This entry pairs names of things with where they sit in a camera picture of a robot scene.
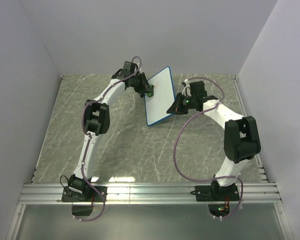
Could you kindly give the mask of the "green whiteboard eraser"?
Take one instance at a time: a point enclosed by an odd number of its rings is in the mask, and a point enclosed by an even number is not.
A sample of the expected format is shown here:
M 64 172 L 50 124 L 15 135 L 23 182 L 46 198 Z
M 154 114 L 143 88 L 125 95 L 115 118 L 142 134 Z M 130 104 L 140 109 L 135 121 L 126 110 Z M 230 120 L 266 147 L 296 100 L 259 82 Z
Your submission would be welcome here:
M 149 85 L 146 95 L 149 98 L 154 96 L 154 85 L 153 84 Z

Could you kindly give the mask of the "blue framed whiteboard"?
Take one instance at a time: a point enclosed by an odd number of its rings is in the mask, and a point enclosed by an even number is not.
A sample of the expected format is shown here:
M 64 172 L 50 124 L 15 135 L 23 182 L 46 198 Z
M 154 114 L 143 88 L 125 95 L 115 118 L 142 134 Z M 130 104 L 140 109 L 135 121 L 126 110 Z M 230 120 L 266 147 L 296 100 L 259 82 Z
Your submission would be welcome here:
M 153 96 L 144 98 L 146 124 L 150 127 L 172 115 L 167 113 L 176 98 L 170 66 L 153 75 L 148 83 L 154 87 Z

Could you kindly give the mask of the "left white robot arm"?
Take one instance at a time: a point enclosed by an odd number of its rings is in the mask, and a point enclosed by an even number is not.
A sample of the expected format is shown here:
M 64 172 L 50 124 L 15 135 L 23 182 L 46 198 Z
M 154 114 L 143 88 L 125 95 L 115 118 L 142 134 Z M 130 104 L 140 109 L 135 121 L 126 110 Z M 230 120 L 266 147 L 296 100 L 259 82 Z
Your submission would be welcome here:
M 110 107 L 130 87 L 141 97 L 154 96 L 154 87 L 149 84 L 141 66 L 141 61 L 125 61 L 123 67 L 112 75 L 101 94 L 88 99 L 84 104 L 81 117 L 83 146 L 77 167 L 68 180 L 69 190 L 79 201 L 88 200 L 94 192 L 91 187 L 93 161 L 99 144 L 110 127 Z

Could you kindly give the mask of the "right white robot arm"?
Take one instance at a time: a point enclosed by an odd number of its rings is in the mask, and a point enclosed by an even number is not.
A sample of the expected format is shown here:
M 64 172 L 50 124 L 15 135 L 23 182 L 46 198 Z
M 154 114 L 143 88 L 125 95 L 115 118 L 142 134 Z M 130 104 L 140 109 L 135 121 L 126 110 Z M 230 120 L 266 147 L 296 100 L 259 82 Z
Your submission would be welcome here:
M 198 190 L 197 195 L 210 201 L 222 201 L 226 197 L 239 200 L 236 181 L 247 162 L 261 151 L 256 119 L 243 116 L 226 107 L 222 98 L 208 95 L 204 77 L 192 77 L 183 81 L 183 90 L 178 92 L 168 114 L 186 115 L 196 110 L 214 120 L 224 130 L 223 150 L 225 159 L 219 171 L 210 178 L 207 191 Z

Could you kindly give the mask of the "aluminium front rail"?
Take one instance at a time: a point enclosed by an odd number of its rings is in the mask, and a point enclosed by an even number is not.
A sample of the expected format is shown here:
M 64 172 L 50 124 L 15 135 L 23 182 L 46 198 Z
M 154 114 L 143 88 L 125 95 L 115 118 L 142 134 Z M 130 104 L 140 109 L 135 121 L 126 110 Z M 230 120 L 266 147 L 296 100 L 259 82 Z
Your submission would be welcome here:
M 198 204 L 190 192 L 193 182 L 106 183 L 107 205 L 187 205 Z M 18 199 L 20 205 L 71 205 L 62 201 L 63 187 L 57 183 L 25 184 Z M 281 203 L 274 183 L 244 183 L 244 204 Z

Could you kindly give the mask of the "aluminium rail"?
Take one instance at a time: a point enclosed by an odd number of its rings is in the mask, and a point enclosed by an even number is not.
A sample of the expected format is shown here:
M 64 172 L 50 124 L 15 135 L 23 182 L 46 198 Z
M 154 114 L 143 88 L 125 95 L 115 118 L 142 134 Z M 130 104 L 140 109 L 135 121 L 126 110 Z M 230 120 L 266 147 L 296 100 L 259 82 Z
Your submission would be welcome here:
M 198 204 L 190 192 L 193 182 L 106 183 L 107 205 L 187 205 Z M 57 183 L 25 184 L 18 199 L 20 205 L 71 205 L 62 201 L 63 187 Z M 244 183 L 244 204 L 281 203 L 274 183 Z
M 232 82 L 233 82 L 233 85 L 234 85 L 234 88 L 235 88 L 236 95 L 238 97 L 240 109 L 241 109 L 243 115 L 247 116 L 247 112 L 246 112 L 246 109 L 245 109 L 245 106 L 244 106 L 244 102 L 243 102 L 243 99 L 242 99 L 242 96 L 241 96 L 241 93 L 240 93 L 240 90 L 239 90 L 239 86 L 238 86 L 238 82 L 237 82 L 237 76 L 236 75 L 231 75 L 231 79 L 232 79 Z M 266 171 L 265 171 L 265 168 L 263 166 L 263 163 L 261 161 L 261 158 L 260 158 L 259 154 L 257 154 L 255 156 L 255 161 L 256 161 L 256 164 L 257 164 L 259 176 L 261 178 L 261 182 L 262 183 L 268 183 L 269 179 L 266 175 Z

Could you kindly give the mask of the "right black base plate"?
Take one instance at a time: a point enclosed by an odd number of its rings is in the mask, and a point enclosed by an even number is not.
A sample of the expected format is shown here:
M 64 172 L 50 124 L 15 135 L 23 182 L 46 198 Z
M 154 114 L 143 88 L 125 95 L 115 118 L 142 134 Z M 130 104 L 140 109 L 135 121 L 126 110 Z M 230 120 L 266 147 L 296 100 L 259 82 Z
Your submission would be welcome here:
M 197 185 L 190 194 L 195 196 L 197 202 L 224 202 L 226 199 L 230 201 L 240 200 L 239 191 L 235 184 L 226 187 Z

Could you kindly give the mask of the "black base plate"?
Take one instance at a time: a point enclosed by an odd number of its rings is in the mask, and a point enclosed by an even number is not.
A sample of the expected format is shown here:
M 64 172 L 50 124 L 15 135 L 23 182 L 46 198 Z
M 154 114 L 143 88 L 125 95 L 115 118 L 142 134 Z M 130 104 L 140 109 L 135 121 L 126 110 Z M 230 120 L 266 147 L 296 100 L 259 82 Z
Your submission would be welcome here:
M 226 199 L 230 201 L 240 200 L 239 191 L 235 184 L 226 187 L 197 185 L 190 194 L 195 196 L 197 202 L 224 202 Z
M 84 193 L 80 193 L 70 189 L 68 186 L 65 186 L 63 189 L 61 202 L 63 203 L 81 203 L 81 202 L 96 202 L 101 203 L 107 197 L 107 187 L 105 186 L 96 186 L 95 187 L 101 195 L 99 195 L 95 190 L 89 188 L 85 190 Z

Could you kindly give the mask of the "aluminium right side rail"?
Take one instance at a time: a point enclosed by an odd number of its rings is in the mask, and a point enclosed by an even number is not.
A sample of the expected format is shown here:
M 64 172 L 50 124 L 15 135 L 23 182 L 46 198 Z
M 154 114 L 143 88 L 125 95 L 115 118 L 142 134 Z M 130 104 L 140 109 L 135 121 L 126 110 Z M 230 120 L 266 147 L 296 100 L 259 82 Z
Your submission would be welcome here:
M 244 106 L 244 102 L 243 102 L 243 99 L 242 99 L 242 96 L 241 96 L 241 93 L 240 93 L 240 90 L 239 90 L 239 86 L 238 86 L 238 82 L 237 82 L 237 76 L 236 75 L 231 75 L 231 79 L 232 79 L 232 82 L 233 82 L 233 85 L 234 85 L 234 88 L 235 88 L 236 95 L 238 97 L 240 109 L 241 109 L 243 115 L 247 116 L 247 112 L 246 112 L 246 109 L 245 109 L 245 106 Z M 265 168 L 263 166 L 263 163 L 261 161 L 261 158 L 260 158 L 259 154 L 257 154 L 255 156 L 255 161 L 256 161 L 256 164 L 257 164 L 259 176 L 261 178 L 261 182 L 262 183 L 268 183 L 269 179 L 266 175 L 266 171 L 265 171 Z

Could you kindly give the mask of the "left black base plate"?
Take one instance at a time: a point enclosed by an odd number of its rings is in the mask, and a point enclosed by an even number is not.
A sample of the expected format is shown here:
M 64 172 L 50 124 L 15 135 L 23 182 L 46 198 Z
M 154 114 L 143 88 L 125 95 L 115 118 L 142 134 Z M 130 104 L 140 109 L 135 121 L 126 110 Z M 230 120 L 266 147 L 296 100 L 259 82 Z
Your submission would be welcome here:
M 101 195 L 99 195 L 95 190 L 89 188 L 85 190 L 84 193 L 80 193 L 70 189 L 68 186 L 65 186 L 63 189 L 61 202 L 63 203 L 81 203 L 81 202 L 96 202 L 101 203 L 107 197 L 107 187 L 105 186 L 96 186 L 95 187 Z

